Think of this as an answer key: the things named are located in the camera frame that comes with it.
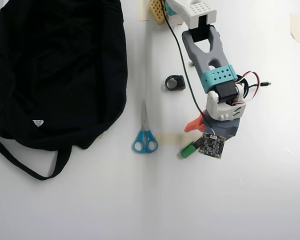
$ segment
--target teal bracket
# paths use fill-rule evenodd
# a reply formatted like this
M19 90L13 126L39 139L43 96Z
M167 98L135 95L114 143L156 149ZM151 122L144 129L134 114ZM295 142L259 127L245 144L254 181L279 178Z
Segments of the teal bracket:
M167 3L167 1L165 1L165 9L166 9L166 13L169 16L177 15L177 13L175 11L173 11L172 8L169 6L169 4Z
M237 79L238 77L234 68L232 65L228 65L206 71L202 74L201 84L204 92L207 94L213 86Z

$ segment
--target black ring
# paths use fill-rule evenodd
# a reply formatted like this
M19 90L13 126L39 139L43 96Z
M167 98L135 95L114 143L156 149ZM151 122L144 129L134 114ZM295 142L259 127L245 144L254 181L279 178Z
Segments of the black ring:
M168 82L170 80L175 80L176 81L176 86L174 88L169 88L168 87ZM184 90L186 89L186 84L185 84L185 79L184 76L182 75L171 75L169 76L166 80L165 80L165 87L169 90L169 91L180 91L180 90Z

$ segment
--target black cable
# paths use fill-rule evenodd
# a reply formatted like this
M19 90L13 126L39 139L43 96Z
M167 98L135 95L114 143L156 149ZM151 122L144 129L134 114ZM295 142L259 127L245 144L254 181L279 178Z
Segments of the black cable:
M162 0L160 0L161 2L161 8L162 8L162 12L163 12L163 16L164 16L164 19L165 19L165 22L166 24L168 25L175 41L176 41L176 44L178 45L178 49L179 49L179 52L180 52L180 57L181 57L181 61L182 61L182 65L183 65L183 70L184 70L184 74L185 74L185 78L186 78L186 81L188 83L188 86L189 86L189 89L190 89L190 92L191 92L191 95L192 95L192 99L194 101L194 104L196 106L196 108L199 110L200 114L202 115L204 121L208 124L208 126L213 130L211 124L207 121L204 113L201 111L201 108L199 107L198 103L197 103L197 100L195 98L195 95L194 95L194 91L192 90L192 87L191 87L191 84L190 84L190 80L189 80L189 77L188 77L188 73L187 73L187 69L186 69L186 65L185 65L185 60L184 60L184 56L182 54L182 51L181 51L181 47L180 47L180 44L179 44L179 41L177 39L177 36L175 34L175 32L173 31L172 27L170 26L170 23L168 22L168 19L167 19L167 16L165 14L165 7L164 7L164 4L162 2Z

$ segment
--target wire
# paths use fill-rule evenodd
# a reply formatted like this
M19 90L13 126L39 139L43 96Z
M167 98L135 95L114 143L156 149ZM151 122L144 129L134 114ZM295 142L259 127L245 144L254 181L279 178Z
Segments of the wire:
M252 88L252 87L256 87L255 92L254 92L252 98L250 98L249 100L245 100L245 101L236 101L236 102L234 102L234 104L243 104L243 103L246 103L246 102L252 100L252 99L257 95L257 92L258 92L258 90L259 90L259 88L260 88L260 78L259 78L258 74L257 74L255 71L247 71L247 72L246 72L245 74L243 74L243 76L242 76L238 81L236 81L235 83L236 83L236 84L239 84L240 82L243 82L244 79L245 79L245 77L246 77L247 75L249 75L249 74L253 74L253 75L255 75L255 77L256 77L257 84L252 85L252 86L249 86L249 89L250 89L250 87L251 87L251 88Z
M179 49L179 53L180 53L180 57L181 57L181 61L182 61L182 65L183 65L183 70L184 70L184 74L185 74L185 78L186 78L186 81L188 83L188 86L189 86L189 89L190 89L190 92L191 92L191 95L192 95L192 99L194 101L194 104L196 106L196 108L199 110L200 114L202 115L204 121L208 124L208 126L210 127L211 131L213 132L213 135L216 135L216 132L214 131L214 129L212 128L210 122L208 122L208 120L206 119L205 117L205 114L201 111L201 108L199 107L198 103L197 103L197 100L195 98L195 95L194 95L194 91L192 90L192 87L191 87L191 84L190 84L190 80L189 80L189 77L188 77L188 73L187 73L187 69L186 69L186 65L185 65L185 60L184 60L184 56L182 54L182 50L181 50L181 47L180 47L180 43L177 39L177 36L175 34L175 32L173 31L172 27L170 26L170 23L167 19L167 16L165 14L165 7L164 7L164 4L162 2L162 0L160 0L160 3L161 3L161 8L162 8L162 12L163 12L163 16L164 16L164 20L166 22L166 24L168 25L175 41L176 41L176 44L178 45L178 49Z

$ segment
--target masking tape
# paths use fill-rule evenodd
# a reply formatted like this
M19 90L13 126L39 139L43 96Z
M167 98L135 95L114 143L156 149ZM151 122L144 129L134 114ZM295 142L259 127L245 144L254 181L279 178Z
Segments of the masking tape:
M291 36L300 43L300 14L290 14Z
M150 1L151 0L139 0L138 7L138 20L145 21L150 18Z
M184 146L192 141L197 141L201 137L200 133L185 132L160 132L155 135L159 145Z

